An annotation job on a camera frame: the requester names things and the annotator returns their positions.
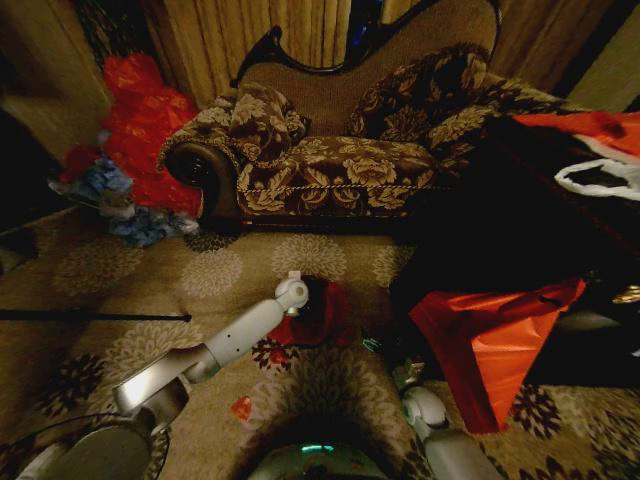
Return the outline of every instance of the throw pillow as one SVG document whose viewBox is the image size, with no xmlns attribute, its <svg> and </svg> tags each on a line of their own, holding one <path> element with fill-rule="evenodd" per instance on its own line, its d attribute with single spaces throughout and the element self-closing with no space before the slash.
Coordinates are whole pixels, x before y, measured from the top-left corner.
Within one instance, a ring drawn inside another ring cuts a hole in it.
<svg viewBox="0 0 640 480">
<path fill-rule="evenodd" d="M 401 66 L 369 88 L 351 114 L 351 136 L 421 142 L 425 133 L 471 103 L 489 55 L 458 44 Z"/>
<path fill-rule="evenodd" d="M 256 82 L 244 83 L 231 115 L 229 137 L 248 161 L 272 161 L 291 148 L 285 121 L 289 110 L 289 100 L 277 90 Z"/>
</svg>

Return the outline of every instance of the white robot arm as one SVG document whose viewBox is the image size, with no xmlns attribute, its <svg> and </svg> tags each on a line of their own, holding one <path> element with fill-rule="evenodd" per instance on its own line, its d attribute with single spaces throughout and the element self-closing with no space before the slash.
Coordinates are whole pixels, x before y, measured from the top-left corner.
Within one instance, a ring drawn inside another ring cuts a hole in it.
<svg viewBox="0 0 640 480">
<path fill-rule="evenodd" d="M 120 414 L 151 423 L 152 433 L 166 429 L 189 398 L 181 378 L 199 383 L 213 377 L 277 327 L 285 313 L 295 314 L 308 299 L 309 289 L 300 272 L 289 272 L 289 278 L 277 286 L 275 299 L 257 303 L 200 345 L 169 350 L 115 387 Z"/>
</svg>

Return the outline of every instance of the sofa cushion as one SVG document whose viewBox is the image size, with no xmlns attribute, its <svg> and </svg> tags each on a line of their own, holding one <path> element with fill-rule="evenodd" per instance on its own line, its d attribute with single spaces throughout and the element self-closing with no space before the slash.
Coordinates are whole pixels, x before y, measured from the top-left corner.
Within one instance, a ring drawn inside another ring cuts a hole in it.
<svg viewBox="0 0 640 480">
<path fill-rule="evenodd" d="M 443 174 L 423 147 L 354 137 L 308 137 L 269 165 L 248 163 L 238 203 L 255 215 L 404 216 L 407 200 Z"/>
<path fill-rule="evenodd" d="M 347 133 L 421 142 L 429 128 L 469 105 L 485 78 L 487 60 L 484 48 L 458 44 L 397 68 L 364 93 Z"/>
<path fill-rule="evenodd" d="M 256 82 L 242 84 L 231 116 L 229 137 L 249 162 L 267 162 L 291 147 L 284 116 L 289 101 Z"/>
</svg>

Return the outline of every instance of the decorative trim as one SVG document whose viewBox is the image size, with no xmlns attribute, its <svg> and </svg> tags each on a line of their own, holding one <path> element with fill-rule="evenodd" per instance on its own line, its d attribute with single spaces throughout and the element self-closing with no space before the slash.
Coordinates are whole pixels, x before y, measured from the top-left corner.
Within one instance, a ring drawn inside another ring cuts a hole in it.
<svg viewBox="0 0 640 480">
<path fill-rule="evenodd" d="M 247 70 L 257 63 L 280 63 L 287 67 L 299 70 L 301 72 L 311 73 L 315 75 L 339 75 L 348 72 L 359 66 L 373 53 L 384 46 L 391 37 L 407 25 L 414 17 L 423 10 L 435 5 L 439 0 L 424 0 L 414 7 L 407 10 L 400 18 L 390 24 L 382 24 L 379 20 L 371 25 L 367 30 L 366 37 L 360 48 L 352 51 L 345 58 L 344 62 L 333 67 L 310 67 L 304 65 L 294 58 L 290 57 L 280 45 L 282 38 L 282 28 L 276 25 L 268 33 L 266 33 L 253 48 L 247 53 L 238 70 L 236 78 L 231 80 L 231 87 L 238 88 L 238 84 L 244 77 Z M 486 0 L 495 12 L 496 20 L 496 36 L 491 47 L 490 55 L 496 48 L 498 37 L 500 35 L 500 25 L 502 23 L 502 12 L 500 11 L 499 0 Z"/>
</svg>

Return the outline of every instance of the floor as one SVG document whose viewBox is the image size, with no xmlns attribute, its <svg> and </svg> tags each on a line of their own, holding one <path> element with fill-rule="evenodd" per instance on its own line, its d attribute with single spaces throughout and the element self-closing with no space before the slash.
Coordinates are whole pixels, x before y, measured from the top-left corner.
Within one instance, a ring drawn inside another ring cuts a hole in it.
<svg viewBox="0 0 640 480">
<path fill-rule="evenodd" d="M 199 234 L 134 249 L 84 210 L 30 226 L 40 256 L 0 277 L 6 309 L 182 314 L 179 321 L 7 321 L 0 329 L 0 478 L 37 450 L 13 442 L 48 425 L 113 411 L 111 388 L 169 348 L 200 343 L 291 269 L 340 282 L 351 321 L 392 321 L 387 287 L 410 246 L 383 236 Z M 463 428 L 445 383 L 430 382 Z M 302 349 L 264 339 L 196 385 L 167 437 L 155 439 L 147 478 L 244 478 L 269 448 L 300 435 L 351 438 L 388 474 L 432 478 L 390 376 L 360 341 Z M 505 478 L 640 477 L 640 392 L 525 385 L 508 429 L 475 436 Z M 168 448 L 166 464 L 162 468 Z"/>
</svg>

